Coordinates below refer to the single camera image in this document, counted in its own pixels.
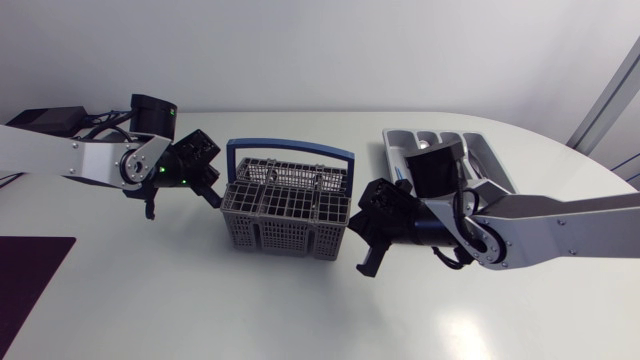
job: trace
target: white table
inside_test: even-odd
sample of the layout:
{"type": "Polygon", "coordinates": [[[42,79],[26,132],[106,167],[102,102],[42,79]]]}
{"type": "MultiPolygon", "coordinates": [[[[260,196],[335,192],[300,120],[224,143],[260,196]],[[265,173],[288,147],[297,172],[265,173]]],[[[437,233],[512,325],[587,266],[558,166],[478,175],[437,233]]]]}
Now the white table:
{"type": "MultiPolygon", "coordinates": [[[[212,163],[221,195],[230,138],[350,150],[353,215],[366,184],[388,176],[385,127],[480,131],[520,193],[634,191],[559,143],[464,115],[180,114],[176,140],[201,128],[223,147],[212,163]]],[[[148,221],[141,201],[60,177],[28,175],[0,191],[3,235],[78,239],[6,359],[640,358],[640,260],[453,271],[428,247],[394,245],[370,279],[355,269],[368,247],[351,231],[336,262],[243,253],[191,190],[162,189],[156,200],[148,221]]]]}

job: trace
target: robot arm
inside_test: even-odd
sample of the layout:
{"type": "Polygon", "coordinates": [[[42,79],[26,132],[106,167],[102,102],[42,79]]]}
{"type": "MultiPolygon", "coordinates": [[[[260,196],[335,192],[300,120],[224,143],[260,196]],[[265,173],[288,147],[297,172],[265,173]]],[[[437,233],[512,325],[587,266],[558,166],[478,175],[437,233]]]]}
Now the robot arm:
{"type": "Polygon", "coordinates": [[[0,169],[61,175],[121,189],[127,197],[145,200],[149,219],[154,218],[154,198],[161,187],[190,187],[214,208],[219,207],[220,197],[211,189],[219,173],[209,163],[220,148],[200,130],[172,144],[173,104],[133,95],[132,108],[85,137],[64,138],[0,126],[0,152],[4,154],[0,169]],[[129,118],[129,132],[117,129],[125,139],[93,139],[129,118]]]}
{"type": "Polygon", "coordinates": [[[393,243],[431,246],[449,267],[477,261],[492,270],[539,264],[560,256],[640,258],[640,193],[561,202],[512,194],[489,179],[465,178],[460,143],[424,151],[425,179],[412,170],[412,184],[384,179],[367,186],[361,212],[349,228],[370,246],[358,270],[374,277],[393,243]],[[440,247],[454,248],[456,259],[440,247]]]}

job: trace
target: white wall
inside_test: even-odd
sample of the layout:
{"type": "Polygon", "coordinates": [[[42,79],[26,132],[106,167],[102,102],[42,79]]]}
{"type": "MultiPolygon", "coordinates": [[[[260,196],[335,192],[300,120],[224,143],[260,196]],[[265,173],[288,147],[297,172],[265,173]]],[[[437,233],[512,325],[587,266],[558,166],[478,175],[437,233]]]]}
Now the white wall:
{"type": "Polygon", "coordinates": [[[564,142],[638,13],[637,0],[3,0],[0,119],[128,108],[142,92],[181,111],[460,112],[564,142]]]}

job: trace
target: dishwasher cutlery basket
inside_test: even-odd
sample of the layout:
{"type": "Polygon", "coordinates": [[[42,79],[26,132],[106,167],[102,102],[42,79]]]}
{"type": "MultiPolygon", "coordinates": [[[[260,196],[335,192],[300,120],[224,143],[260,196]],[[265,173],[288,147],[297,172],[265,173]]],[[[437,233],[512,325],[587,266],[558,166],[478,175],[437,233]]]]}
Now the dishwasher cutlery basket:
{"type": "Polygon", "coordinates": [[[227,143],[229,183],[220,210],[241,250],[335,260],[349,222],[355,158],[330,146],[281,139],[227,143]],[[304,151],[347,162],[347,169],[273,159],[243,158],[236,149],[304,151]]]}

